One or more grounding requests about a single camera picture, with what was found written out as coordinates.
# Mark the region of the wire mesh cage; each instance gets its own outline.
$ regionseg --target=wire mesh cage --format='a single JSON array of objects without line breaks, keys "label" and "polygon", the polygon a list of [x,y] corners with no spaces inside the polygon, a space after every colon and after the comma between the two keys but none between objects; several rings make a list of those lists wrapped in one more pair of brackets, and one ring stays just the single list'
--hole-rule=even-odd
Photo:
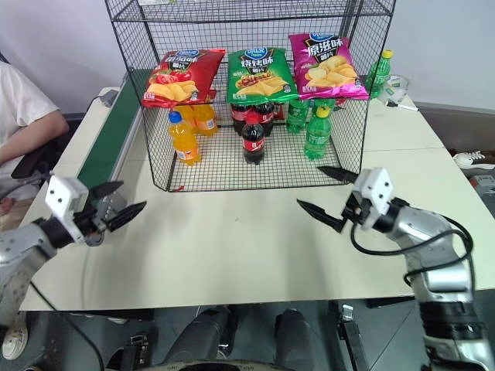
[{"label": "wire mesh cage", "polygon": [[333,112],[326,156],[310,161],[303,154],[305,134],[290,134],[276,121],[260,165],[244,161],[233,129],[227,95],[228,53],[255,47],[285,49],[288,35],[328,32],[350,40],[350,53],[362,81],[384,47],[395,0],[106,0],[108,14],[128,75],[141,100],[152,69],[171,50],[225,49],[212,89],[219,131],[198,137],[201,162],[184,165],[168,135],[168,110],[142,108],[153,182],[167,191],[267,189],[342,184],[317,167],[332,165],[352,172],[361,167],[367,100],[348,99]]}]

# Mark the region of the green chip bag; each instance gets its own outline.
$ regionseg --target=green chip bag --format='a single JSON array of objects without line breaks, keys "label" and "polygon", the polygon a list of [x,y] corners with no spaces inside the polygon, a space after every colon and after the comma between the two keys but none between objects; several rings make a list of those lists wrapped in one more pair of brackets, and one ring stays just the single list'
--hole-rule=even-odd
[{"label": "green chip bag", "polygon": [[227,102],[281,103],[298,97],[285,49],[257,48],[229,54]]}]

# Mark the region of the pink chip bag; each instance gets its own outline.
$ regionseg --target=pink chip bag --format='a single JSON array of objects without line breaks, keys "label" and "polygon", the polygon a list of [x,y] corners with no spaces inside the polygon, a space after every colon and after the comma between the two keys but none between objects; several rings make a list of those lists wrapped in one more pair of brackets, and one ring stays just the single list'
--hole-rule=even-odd
[{"label": "pink chip bag", "polygon": [[295,82],[301,99],[368,99],[353,67],[349,40],[327,33],[289,36],[294,54]]}]

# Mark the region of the white table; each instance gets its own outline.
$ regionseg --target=white table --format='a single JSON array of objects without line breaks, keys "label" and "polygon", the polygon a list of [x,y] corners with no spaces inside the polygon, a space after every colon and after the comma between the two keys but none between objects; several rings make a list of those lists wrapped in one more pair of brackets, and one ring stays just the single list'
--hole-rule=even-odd
[{"label": "white table", "polygon": [[[84,130],[56,173],[75,176],[106,110],[95,102]],[[384,166],[394,194],[461,222],[473,235],[479,289],[495,287],[495,220],[418,112],[370,103],[363,167]],[[168,193],[152,184],[142,132],[122,169],[123,196],[147,200],[142,214],[103,245],[72,244],[34,277],[58,309],[103,310],[376,298],[410,294],[403,257],[370,257],[312,219],[296,199],[340,215],[351,186],[236,192]],[[48,216],[42,196],[25,221]],[[370,249],[395,249],[379,233],[358,233]],[[22,309],[46,305],[29,292]]]}]

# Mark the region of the coca-cola bottle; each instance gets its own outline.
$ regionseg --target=coca-cola bottle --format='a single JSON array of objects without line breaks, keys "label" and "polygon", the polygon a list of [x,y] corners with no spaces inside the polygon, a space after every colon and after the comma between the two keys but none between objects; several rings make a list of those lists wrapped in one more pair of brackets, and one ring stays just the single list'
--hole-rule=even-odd
[{"label": "coca-cola bottle", "polygon": [[252,111],[253,106],[242,106],[240,104],[231,104],[232,119],[234,120],[234,130],[242,135],[242,128],[246,125],[246,115]]},{"label": "coca-cola bottle", "polygon": [[265,136],[269,137],[275,118],[275,105],[272,102],[256,104],[254,110],[258,114],[258,120],[265,130]]},{"label": "coca-cola bottle", "polygon": [[260,125],[255,112],[250,112],[246,116],[246,125],[242,128],[242,142],[246,162],[259,165],[265,156],[265,130]]}]

